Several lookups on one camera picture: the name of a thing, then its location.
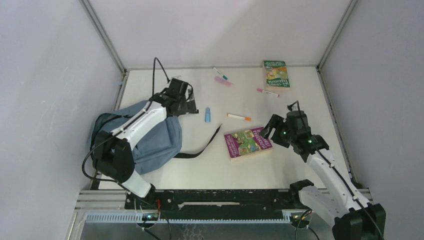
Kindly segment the green treehouse book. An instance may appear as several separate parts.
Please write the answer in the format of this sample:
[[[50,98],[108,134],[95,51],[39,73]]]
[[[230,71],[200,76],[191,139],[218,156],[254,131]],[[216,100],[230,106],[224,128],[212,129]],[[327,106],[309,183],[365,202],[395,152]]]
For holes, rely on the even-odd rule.
[[[265,87],[268,89],[289,89],[291,87],[287,65],[281,60],[263,60]]]

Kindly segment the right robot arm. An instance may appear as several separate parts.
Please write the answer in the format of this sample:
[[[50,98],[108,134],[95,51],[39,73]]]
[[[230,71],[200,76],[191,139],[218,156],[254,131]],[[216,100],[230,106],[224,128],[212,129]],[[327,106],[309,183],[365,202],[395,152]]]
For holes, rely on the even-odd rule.
[[[330,227],[336,240],[383,240],[386,211],[373,204],[340,171],[329,145],[318,134],[312,134],[307,115],[293,110],[281,117],[273,114],[260,135],[289,148],[301,157],[320,178],[329,192],[324,196],[308,179],[289,186],[289,203],[295,208],[307,207]]]

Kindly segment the blue student backpack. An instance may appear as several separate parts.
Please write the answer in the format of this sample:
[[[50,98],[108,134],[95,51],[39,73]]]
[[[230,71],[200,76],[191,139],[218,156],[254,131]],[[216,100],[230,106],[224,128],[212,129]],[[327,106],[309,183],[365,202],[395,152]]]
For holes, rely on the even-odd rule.
[[[91,134],[90,148],[98,142],[100,131],[110,132],[127,122],[138,113],[147,103],[142,100],[126,108],[100,114]],[[183,130],[177,117],[168,117],[150,130],[132,150],[135,170],[140,175],[150,173],[161,168],[172,158],[196,158],[208,147],[205,145],[198,151],[182,152]]]

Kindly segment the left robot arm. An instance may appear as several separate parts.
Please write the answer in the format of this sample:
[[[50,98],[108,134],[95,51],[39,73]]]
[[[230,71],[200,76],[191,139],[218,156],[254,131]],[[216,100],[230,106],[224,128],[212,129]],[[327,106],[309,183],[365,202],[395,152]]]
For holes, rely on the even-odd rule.
[[[146,104],[128,120],[112,130],[101,130],[91,150],[92,166],[109,181],[116,182],[137,196],[137,202],[149,209],[157,196],[152,184],[136,171],[133,150],[154,127],[170,117],[197,114],[193,86],[172,78],[162,91],[153,94]]]

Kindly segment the purple treehouse book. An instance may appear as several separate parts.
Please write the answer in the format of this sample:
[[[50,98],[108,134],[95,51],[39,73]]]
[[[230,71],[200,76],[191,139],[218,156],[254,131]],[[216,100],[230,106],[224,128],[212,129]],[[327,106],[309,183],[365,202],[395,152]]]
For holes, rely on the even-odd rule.
[[[272,150],[271,141],[260,135],[263,129],[262,126],[225,134],[224,140],[229,160],[235,162]]]

